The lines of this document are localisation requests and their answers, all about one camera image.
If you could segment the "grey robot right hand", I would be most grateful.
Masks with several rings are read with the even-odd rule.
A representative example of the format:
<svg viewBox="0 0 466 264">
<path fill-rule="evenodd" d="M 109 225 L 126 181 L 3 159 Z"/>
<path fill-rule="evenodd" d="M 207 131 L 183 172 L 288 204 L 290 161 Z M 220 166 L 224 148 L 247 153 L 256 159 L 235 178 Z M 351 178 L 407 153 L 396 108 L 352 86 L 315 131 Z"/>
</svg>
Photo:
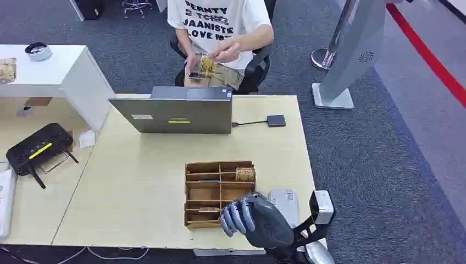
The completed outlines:
<svg viewBox="0 0 466 264">
<path fill-rule="evenodd" d="M 219 223 L 227 236 L 238 232 L 257 248 L 284 247 L 294 241 L 284 216 L 259 192 L 249 192 L 224 206 Z"/>
</svg>

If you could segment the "person's left hand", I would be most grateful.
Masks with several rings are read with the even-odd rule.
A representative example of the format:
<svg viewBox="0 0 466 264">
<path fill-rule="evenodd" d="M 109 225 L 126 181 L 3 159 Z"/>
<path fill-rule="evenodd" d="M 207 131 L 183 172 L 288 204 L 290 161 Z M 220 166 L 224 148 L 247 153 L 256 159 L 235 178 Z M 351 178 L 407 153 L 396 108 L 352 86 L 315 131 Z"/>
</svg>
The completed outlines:
<svg viewBox="0 0 466 264">
<path fill-rule="evenodd" d="M 228 63 L 238 59 L 242 52 L 240 38 L 227 38 L 219 43 L 217 48 L 210 54 L 210 58 L 218 63 Z"/>
</svg>

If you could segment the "person's right hand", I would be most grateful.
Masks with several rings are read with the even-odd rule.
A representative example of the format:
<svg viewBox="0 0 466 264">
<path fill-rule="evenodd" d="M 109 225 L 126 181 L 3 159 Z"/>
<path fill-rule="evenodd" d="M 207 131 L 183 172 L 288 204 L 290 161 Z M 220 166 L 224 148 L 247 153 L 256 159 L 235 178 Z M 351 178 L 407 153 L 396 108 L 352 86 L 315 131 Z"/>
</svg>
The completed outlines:
<svg viewBox="0 0 466 264">
<path fill-rule="evenodd" d="M 191 73 L 199 72 L 199 63 L 202 55 L 200 53 L 192 53 L 187 56 L 185 60 L 185 75 L 189 76 Z"/>
</svg>

